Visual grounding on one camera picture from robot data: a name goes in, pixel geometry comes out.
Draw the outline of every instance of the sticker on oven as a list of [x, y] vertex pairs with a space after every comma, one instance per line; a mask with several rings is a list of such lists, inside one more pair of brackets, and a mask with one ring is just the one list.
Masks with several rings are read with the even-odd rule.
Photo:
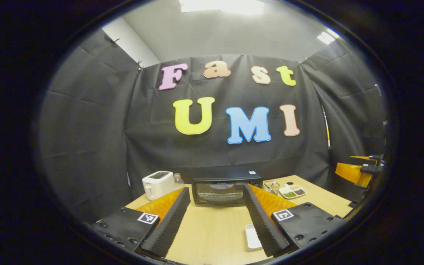
[[151, 225], [152, 223], [155, 222], [157, 218], [158, 218], [158, 215], [152, 215], [150, 213], [142, 213], [142, 215], [140, 215], [137, 221], [148, 223], [149, 225]]
[[278, 211], [278, 212], [275, 212], [275, 213], [272, 213], [272, 214], [277, 218], [278, 221], [286, 220], [286, 219], [289, 219], [289, 218], [294, 216], [287, 209], [282, 210], [282, 211]]

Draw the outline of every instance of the bottle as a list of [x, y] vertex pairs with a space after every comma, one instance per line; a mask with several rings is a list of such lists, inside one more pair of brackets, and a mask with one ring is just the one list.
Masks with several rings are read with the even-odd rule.
[[184, 181], [181, 179], [181, 174], [174, 174], [174, 190], [179, 190], [180, 188], [184, 188]]

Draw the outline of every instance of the black foam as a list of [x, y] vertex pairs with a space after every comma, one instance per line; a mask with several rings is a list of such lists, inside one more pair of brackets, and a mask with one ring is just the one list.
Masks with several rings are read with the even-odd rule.
[[246, 208], [248, 208], [258, 239], [266, 256], [269, 257], [272, 255], [277, 257], [292, 250], [295, 245], [289, 244], [286, 238], [274, 226], [248, 185], [244, 185], [243, 200], [245, 201]]
[[144, 241], [141, 248], [160, 257], [166, 257], [190, 202], [189, 188], [184, 188], [165, 215], [165, 218]]

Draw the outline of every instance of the black fabric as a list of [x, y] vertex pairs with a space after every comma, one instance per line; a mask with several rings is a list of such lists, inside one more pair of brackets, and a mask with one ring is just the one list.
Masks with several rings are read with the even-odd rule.
[[137, 69], [99, 30], [72, 51], [45, 95], [39, 145], [47, 179], [84, 221], [131, 201], [123, 128]]
[[[207, 79], [205, 64], [222, 60], [231, 75]], [[160, 91], [162, 67], [187, 63], [189, 68], [173, 89]], [[257, 84], [251, 67], [269, 71], [271, 83]], [[293, 70], [296, 86], [283, 83], [276, 68]], [[191, 99], [190, 122], [201, 120], [198, 98], [214, 97], [212, 125], [198, 135], [180, 133], [174, 124], [173, 102]], [[300, 134], [286, 137], [285, 120], [279, 106], [296, 106]], [[248, 118], [256, 107], [267, 107], [269, 133], [266, 142], [228, 144], [230, 119], [225, 109], [241, 107]], [[134, 194], [144, 193], [141, 178], [158, 170], [181, 173], [186, 183], [199, 169], [213, 166], [252, 166], [264, 179], [297, 174], [325, 187], [328, 175], [328, 144], [320, 100], [308, 76], [294, 61], [251, 55], [214, 55], [178, 59], [143, 69], [137, 77], [128, 109], [125, 134], [128, 174]]]
[[379, 69], [347, 43], [335, 41], [302, 63], [325, 109], [330, 134], [328, 190], [360, 201], [362, 190], [335, 174], [336, 163], [350, 156], [384, 152], [386, 84]]

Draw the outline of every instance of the table surface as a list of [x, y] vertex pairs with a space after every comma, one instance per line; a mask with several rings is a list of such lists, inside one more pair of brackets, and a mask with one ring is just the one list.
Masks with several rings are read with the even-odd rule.
[[[274, 179], [281, 187], [293, 182], [307, 191], [307, 194], [290, 199], [296, 205], [310, 202], [322, 210], [341, 217], [352, 208], [349, 200], [320, 188], [296, 175]], [[267, 259], [264, 250], [247, 251], [244, 227], [252, 224], [246, 206], [209, 207], [198, 206], [192, 198], [181, 222], [181, 226], [166, 258], [176, 262], [203, 265], [242, 265]], [[150, 202], [140, 196], [126, 207], [136, 209]]]

